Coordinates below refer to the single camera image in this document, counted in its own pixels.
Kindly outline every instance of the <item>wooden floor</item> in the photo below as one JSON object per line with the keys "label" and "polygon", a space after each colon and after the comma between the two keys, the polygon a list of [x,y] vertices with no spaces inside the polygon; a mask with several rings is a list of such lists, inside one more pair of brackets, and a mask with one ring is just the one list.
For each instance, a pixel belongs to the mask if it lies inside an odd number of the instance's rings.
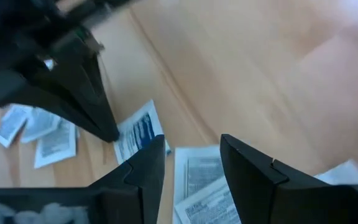
{"label": "wooden floor", "polygon": [[[312,175],[358,161],[358,0],[141,0],[93,32],[118,121],[152,98],[173,147],[229,133]],[[38,170],[33,144],[0,146],[0,187],[86,186],[117,166],[112,144],[78,144]],[[173,155],[159,223],[172,175]]]}

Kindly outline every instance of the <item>newspaper page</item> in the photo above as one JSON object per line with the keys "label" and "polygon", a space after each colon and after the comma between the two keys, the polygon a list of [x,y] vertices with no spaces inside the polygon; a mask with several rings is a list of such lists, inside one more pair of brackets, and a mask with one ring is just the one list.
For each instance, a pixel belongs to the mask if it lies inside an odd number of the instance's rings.
{"label": "newspaper page", "polygon": [[25,125],[21,143],[34,141],[42,136],[56,130],[60,117],[42,108],[35,108],[31,111],[27,124]]}
{"label": "newspaper page", "polygon": [[[147,102],[117,127],[120,138],[114,142],[114,151],[118,164],[122,164],[137,151],[147,147],[156,135],[163,134],[153,100]],[[171,150],[166,141],[165,150],[170,154]]]}
{"label": "newspaper page", "polygon": [[65,119],[58,129],[38,140],[34,168],[76,156],[75,125]]}
{"label": "newspaper page", "polygon": [[358,163],[349,159],[327,172],[316,175],[315,178],[331,185],[358,184]]}
{"label": "newspaper page", "polygon": [[[178,204],[223,175],[219,145],[176,148],[173,204]],[[181,223],[175,209],[172,220],[173,224]]]}
{"label": "newspaper page", "polygon": [[241,224],[226,178],[175,205],[182,224]]}
{"label": "newspaper page", "polygon": [[2,117],[0,125],[0,143],[8,148],[20,128],[23,126],[32,111],[31,106],[13,105]]}

